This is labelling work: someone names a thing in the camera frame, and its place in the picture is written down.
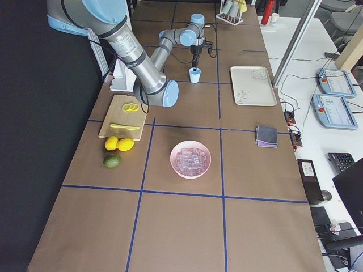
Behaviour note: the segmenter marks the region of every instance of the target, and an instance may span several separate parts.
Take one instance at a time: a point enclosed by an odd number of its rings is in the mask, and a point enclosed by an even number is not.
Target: red bottle
[[[267,24],[268,18],[270,18],[272,8],[274,7],[274,5],[275,5],[275,0],[268,0],[265,6],[265,11],[263,12],[261,24]]]

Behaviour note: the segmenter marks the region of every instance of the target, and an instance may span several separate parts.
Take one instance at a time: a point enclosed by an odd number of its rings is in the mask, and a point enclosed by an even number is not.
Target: keyboard
[[[337,173],[346,170],[355,162],[349,153],[328,153],[328,157]]]

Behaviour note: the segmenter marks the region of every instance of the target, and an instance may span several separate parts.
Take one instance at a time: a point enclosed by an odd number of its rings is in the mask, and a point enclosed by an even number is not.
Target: bowl
[[[211,161],[208,148],[196,141],[178,143],[170,153],[172,168],[185,179],[202,176],[208,171]]]

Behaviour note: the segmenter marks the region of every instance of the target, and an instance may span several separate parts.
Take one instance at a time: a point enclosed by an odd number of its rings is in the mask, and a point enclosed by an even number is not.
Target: white table
[[[274,74],[284,56],[299,20],[300,18],[280,18],[274,24],[261,25],[265,46],[269,54],[270,64]],[[295,111],[295,119],[297,127],[299,127],[300,130],[303,130],[303,147],[296,150],[296,158],[312,160],[320,188],[322,190],[327,190],[332,194],[332,200],[323,203],[321,206],[325,207],[332,223],[349,222],[355,227],[352,218],[348,214],[334,188],[332,178],[336,174],[328,161],[327,153],[348,152],[352,154],[355,161],[358,161],[363,157],[363,144],[361,143],[363,139],[363,114],[354,115],[359,125],[357,130],[324,128],[316,118],[312,106],[310,106],[312,95],[314,93],[322,93],[320,87],[317,86],[317,80],[315,78],[299,79],[291,76],[295,75],[301,78],[315,77],[316,71],[327,63],[328,59],[326,58],[318,60],[324,57],[324,52],[334,53],[336,52],[336,47],[320,20],[313,19],[298,46],[285,75],[282,77],[281,84],[278,87],[278,93],[280,98],[293,104],[295,108],[300,108]],[[334,61],[329,62],[328,67],[336,68]],[[352,74],[350,74],[349,77],[353,84],[357,84]],[[355,88],[357,97],[348,99],[348,101],[363,105],[363,92],[360,87]],[[298,105],[292,98],[287,97],[284,94],[296,99]],[[362,111],[361,108],[353,105],[349,106],[352,111]],[[291,106],[286,105],[286,109],[290,110]],[[327,257],[324,258],[324,261],[326,263],[327,271],[334,271]]]

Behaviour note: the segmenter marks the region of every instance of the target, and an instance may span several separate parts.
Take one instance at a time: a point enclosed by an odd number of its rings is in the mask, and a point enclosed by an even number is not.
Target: yellow knife
[[[118,129],[127,129],[127,130],[138,130],[140,129],[139,126],[127,126],[127,125],[120,125],[120,124],[115,124],[115,123],[111,123],[109,125],[111,128],[118,128]]]

